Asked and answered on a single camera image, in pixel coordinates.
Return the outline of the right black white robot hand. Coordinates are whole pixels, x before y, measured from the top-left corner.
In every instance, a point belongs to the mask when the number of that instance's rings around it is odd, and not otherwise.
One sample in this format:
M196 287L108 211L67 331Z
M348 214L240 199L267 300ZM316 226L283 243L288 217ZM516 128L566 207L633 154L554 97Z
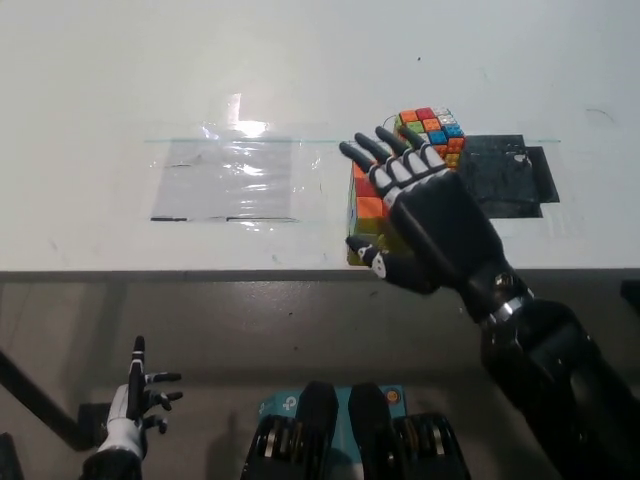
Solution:
M475 322L506 321L531 302L495 228L436 149L406 127L375 133L357 133L339 150L367 176L411 253L393 254L357 235L347 237L349 249L391 284L420 294L456 291Z

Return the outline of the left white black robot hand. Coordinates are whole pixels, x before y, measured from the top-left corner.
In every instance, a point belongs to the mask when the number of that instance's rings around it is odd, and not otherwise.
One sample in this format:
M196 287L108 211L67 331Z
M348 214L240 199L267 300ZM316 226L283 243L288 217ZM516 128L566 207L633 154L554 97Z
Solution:
M171 411L173 403L183 397L182 392L165 393L148 390L152 384L176 382L182 379L179 373L147 373L145 368L146 343L137 336L129 365L128 381L119 386L111 402L106 421L106 440L98 451L124 450L143 460L148 450L147 431L157 428L161 435L168 429L166 418L158 415L146 416L149 410L160 406Z

